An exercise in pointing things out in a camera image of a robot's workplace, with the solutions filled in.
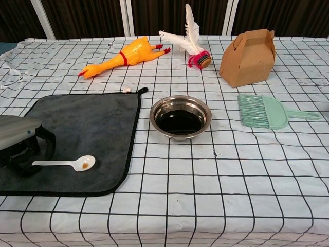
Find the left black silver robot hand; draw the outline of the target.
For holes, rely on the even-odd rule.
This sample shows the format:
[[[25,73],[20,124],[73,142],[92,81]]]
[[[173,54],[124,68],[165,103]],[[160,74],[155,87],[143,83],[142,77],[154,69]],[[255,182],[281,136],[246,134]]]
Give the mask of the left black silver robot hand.
[[[44,159],[53,157],[56,148],[55,135],[42,126],[40,120],[13,115],[1,115],[1,167],[7,167],[23,177],[40,171],[31,164],[21,163],[31,160],[40,152],[37,138],[47,144]]]

